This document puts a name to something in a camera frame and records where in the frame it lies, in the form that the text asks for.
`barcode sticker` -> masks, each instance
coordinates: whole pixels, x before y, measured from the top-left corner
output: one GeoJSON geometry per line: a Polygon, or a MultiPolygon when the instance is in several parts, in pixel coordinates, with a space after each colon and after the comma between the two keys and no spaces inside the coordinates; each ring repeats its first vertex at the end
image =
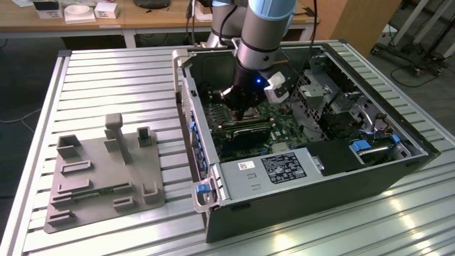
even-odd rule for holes
{"type": "Polygon", "coordinates": [[[100,25],[100,28],[122,28],[120,25],[100,25]]]}
{"type": "Polygon", "coordinates": [[[240,171],[247,170],[247,169],[251,169],[251,168],[254,168],[254,167],[255,167],[254,161],[248,161],[248,162],[239,163],[239,169],[240,169],[240,171]]]}

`power supply label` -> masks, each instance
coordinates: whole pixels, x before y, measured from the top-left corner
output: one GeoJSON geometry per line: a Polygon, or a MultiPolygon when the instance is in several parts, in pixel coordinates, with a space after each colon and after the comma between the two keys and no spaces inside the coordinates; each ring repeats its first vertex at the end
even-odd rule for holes
{"type": "Polygon", "coordinates": [[[274,184],[279,184],[307,176],[294,153],[266,157],[262,160],[270,181],[274,184]]]}

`aluminum slotted table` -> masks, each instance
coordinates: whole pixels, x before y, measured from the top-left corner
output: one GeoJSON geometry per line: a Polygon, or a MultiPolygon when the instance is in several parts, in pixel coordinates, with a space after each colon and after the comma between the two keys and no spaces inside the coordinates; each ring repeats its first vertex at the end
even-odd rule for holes
{"type": "Polygon", "coordinates": [[[8,220],[0,255],[450,255],[455,253],[454,136],[350,45],[326,41],[442,151],[379,196],[218,243],[204,242],[172,91],[179,47],[62,52],[8,220]],[[104,115],[124,132],[150,126],[159,141],[166,205],[54,234],[43,231],[58,137],[104,136],[104,115]]]}

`motherboard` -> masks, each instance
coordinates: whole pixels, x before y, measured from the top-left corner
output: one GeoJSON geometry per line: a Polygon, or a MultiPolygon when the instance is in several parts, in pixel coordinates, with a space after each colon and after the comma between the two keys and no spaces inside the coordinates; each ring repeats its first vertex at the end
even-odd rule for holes
{"type": "Polygon", "coordinates": [[[240,121],[222,103],[206,105],[204,114],[222,163],[287,151],[308,142],[286,103],[260,103],[240,121]]]}

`cable on floor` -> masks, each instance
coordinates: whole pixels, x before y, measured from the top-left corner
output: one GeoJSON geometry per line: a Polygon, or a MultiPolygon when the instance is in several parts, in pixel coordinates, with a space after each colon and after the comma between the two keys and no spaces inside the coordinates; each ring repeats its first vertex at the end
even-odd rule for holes
{"type": "Polygon", "coordinates": [[[409,87],[409,88],[418,88],[418,87],[423,86],[425,84],[427,84],[427,83],[430,83],[431,81],[434,81],[434,80],[438,79],[439,76],[435,76],[433,79],[429,79],[427,81],[425,81],[423,83],[417,84],[417,85],[409,85],[409,84],[402,83],[402,82],[394,77],[394,73],[395,73],[397,71],[399,71],[401,69],[414,67],[414,63],[413,63],[411,61],[409,61],[407,59],[405,59],[402,56],[397,55],[394,52],[391,52],[391,51],[389,51],[389,50],[386,50],[386,49],[385,49],[385,51],[386,51],[390,55],[393,55],[393,56],[395,56],[395,57],[399,57],[401,59],[406,60],[406,61],[410,63],[410,65],[403,66],[403,67],[399,67],[399,68],[397,68],[397,69],[394,69],[394,70],[391,71],[391,78],[393,78],[393,80],[394,80],[397,83],[399,83],[402,86],[409,87]]]}
{"type": "Polygon", "coordinates": [[[35,133],[34,129],[26,124],[24,119],[28,118],[32,114],[35,114],[36,112],[40,112],[42,109],[36,109],[35,111],[30,112],[27,115],[24,115],[22,118],[14,119],[14,120],[0,120],[0,123],[3,124],[12,124],[12,123],[18,123],[22,122],[23,125],[27,127],[27,129],[31,130],[32,133],[35,133]]]}
{"type": "Polygon", "coordinates": [[[439,76],[435,76],[434,78],[429,79],[427,81],[425,81],[423,83],[417,84],[417,85],[409,85],[409,84],[402,83],[402,82],[394,77],[394,73],[395,73],[397,71],[399,71],[401,69],[410,68],[410,67],[413,67],[413,66],[414,66],[414,65],[409,65],[409,66],[405,66],[405,67],[399,67],[399,68],[397,68],[397,69],[394,69],[394,70],[391,71],[391,78],[393,78],[393,80],[394,80],[397,83],[399,83],[402,86],[409,87],[409,88],[418,88],[418,87],[423,86],[425,84],[430,83],[431,81],[434,81],[434,80],[437,80],[437,79],[439,78],[439,76]]]}

